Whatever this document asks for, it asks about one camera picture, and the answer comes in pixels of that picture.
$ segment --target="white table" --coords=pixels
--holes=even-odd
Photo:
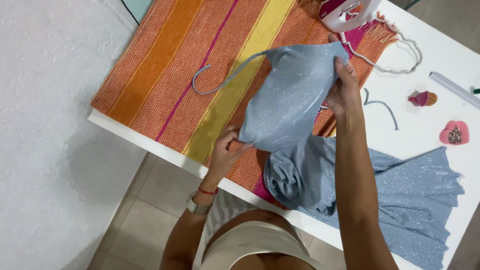
[[[462,174],[459,181],[465,189],[465,194],[458,197],[459,207],[453,209],[446,224],[451,233],[447,240],[449,250],[443,260],[447,268],[480,201],[480,171],[477,168],[480,161],[480,110],[431,80],[428,75],[431,71],[437,71],[464,89],[480,87],[480,55],[388,1],[384,0],[379,10],[387,19],[395,22],[407,38],[417,41],[424,62],[414,74],[392,75],[374,70],[369,76],[364,87],[370,91],[370,100],[386,102],[395,113],[400,130],[394,130],[391,116],[383,105],[365,106],[368,146],[406,159],[442,146],[439,134],[450,120],[462,120],[470,129],[470,143],[448,146],[447,150],[450,166]],[[406,69],[412,67],[415,61],[409,45],[399,41],[385,50],[378,63],[384,68]],[[436,93],[438,102],[432,107],[414,107],[407,102],[407,97],[415,90]],[[207,168],[201,164],[97,110],[93,110],[88,119],[199,177],[204,177],[207,172]],[[338,229],[297,211],[280,210],[226,178],[220,183],[220,188],[260,208],[277,212],[294,226],[342,249]],[[418,269],[397,255],[394,258],[400,269]]]

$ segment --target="white cord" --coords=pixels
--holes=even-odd
[[[348,15],[350,16],[354,16],[354,15],[358,15],[359,13],[358,12],[347,12]],[[417,62],[417,64],[415,64],[415,66],[412,67],[411,70],[401,70],[401,71],[396,71],[396,70],[386,70],[384,68],[382,68],[381,66],[379,66],[378,64],[370,61],[368,58],[366,58],[365,56],[357,53],[353,48],[352,48],[352,45],[350,44],[350,41],[347,41],[347,38],[345,37],[345,32],[342,32],[340,33],[340,38],[342,39],[342,43],[344,45],[347,45],[348,48],[350,48],[350,51],[355,55],[355,56],[358,56],[362,59],[364,59],[367,63],[369,63],[370,65],[376,67],[377,69],[379,69],[380,71],[382,72],[385,72],[385,73],[392,73],[392,74],[410,74],[410,73],[414,73],[418,66],[420,66],[420,64],[422,63],[423,61],[423,54],[420,50],[420,48],[417,46],[417,42],[415,40],[412,40],[412,39],[408,39],[408,38],[405,38],[405,36],[403,35],[403,33],[398,29],[398,28],[394,28],[391,24],[389,24],[387,22],[387,20],[380,20],[379,18],[376,18],[376,20],[380,23],[384,23],[388,26],[388,28],[392,31],[394,31],[395,33],[399,34],[401,37],[402,37],[402,40],[406,41],[406,42],[411,42],[413,44],[413,46],[415,47],[415,49],[418,51],[419,53],[419,56],[420,56],[420,59],[419,61]]]

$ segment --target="white iron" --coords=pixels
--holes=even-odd
[[[373,21],[382,0],[326,0],[320,5],[318,17],[333,32],[343,33]],[[359,14],[346,20],[346,13],[358,7]]]

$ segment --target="orange striped cloth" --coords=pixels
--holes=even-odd
[[[242,123],[250,98],[271,70],[267,59],[248,63],[220,91],[198,95],[222,83],[249,56],[269,48],[327,42],[329,30],[310,0],[155,0],[130,45],[92,100],[112,119],[208,167],[214,140],[224,126]],[[356,50],[376,61],[395,35],[379,24],[347,32]],[[372,66],[352,62],[363,84]],[[335,119],[319,113],[315,135],[327,135]],[[227,177],[274,202],[262,183],[268,153],[250,149]]]

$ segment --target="pink heart-shaped object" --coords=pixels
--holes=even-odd
[[[450,121],[440,133],[440,141],[447,145],[463,145],[470,141],[468,126],[463,121]]]

